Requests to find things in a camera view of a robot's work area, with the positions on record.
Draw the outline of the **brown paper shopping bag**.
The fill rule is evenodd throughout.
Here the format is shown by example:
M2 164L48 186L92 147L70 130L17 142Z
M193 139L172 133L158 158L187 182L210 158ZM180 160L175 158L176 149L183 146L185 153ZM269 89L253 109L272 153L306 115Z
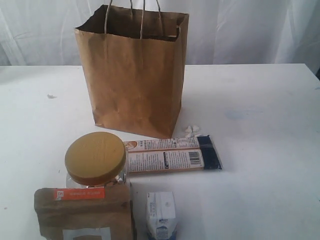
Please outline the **brown paper shopping bag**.
M98 127L170 138L182 106L189 14L100 6L74 30Z

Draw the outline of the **dark blue noodle package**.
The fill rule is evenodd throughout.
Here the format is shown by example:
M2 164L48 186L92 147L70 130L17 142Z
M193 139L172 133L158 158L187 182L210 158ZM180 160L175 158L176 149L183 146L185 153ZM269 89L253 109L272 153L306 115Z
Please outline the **dark blue noodle package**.
M124 145L131 174L223 169L208 135L127 141Z

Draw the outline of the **small white milk carton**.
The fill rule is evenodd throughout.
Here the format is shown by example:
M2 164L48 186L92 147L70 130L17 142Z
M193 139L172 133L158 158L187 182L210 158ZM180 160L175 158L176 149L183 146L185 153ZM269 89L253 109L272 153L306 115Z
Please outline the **small white milk carton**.
M172 191L148 192L146 229L149 240L176 240L177 224L175 198Z

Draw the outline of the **brown kraft pouch orange label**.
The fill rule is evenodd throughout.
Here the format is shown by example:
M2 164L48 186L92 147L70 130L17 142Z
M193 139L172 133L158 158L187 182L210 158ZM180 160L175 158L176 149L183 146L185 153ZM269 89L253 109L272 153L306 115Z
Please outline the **brown kraft pouch orange label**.
M34 193L40 235L47 240L135 240L130 188L41 188Z

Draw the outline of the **white backdrop curtain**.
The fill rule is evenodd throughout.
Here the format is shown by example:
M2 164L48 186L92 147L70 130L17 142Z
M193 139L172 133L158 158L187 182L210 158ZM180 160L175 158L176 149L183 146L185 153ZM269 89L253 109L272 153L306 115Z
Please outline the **white backdrop curtain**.
M74 28L102 0L3 0L0 63L79 65ZM114 5L189 14L187 64L304 63L320 67L317 0L115 0Z

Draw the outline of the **clear nut jar gold lid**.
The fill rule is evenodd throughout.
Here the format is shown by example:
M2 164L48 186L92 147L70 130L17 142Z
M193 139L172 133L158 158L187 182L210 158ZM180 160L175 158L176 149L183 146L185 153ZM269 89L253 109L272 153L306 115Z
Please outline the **clear nut jar gold lid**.
M64 157L67 188L130 185L128 150L115 134L91 132L75 140Z

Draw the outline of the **white crumpled paper bits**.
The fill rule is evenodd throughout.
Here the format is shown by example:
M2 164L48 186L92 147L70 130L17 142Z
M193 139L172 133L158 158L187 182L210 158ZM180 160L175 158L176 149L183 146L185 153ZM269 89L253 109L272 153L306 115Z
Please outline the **white crumpled paper bits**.
M200 133L201 128L198 125L188 125L184 132L186 138L191 137L200 137L202 134Z

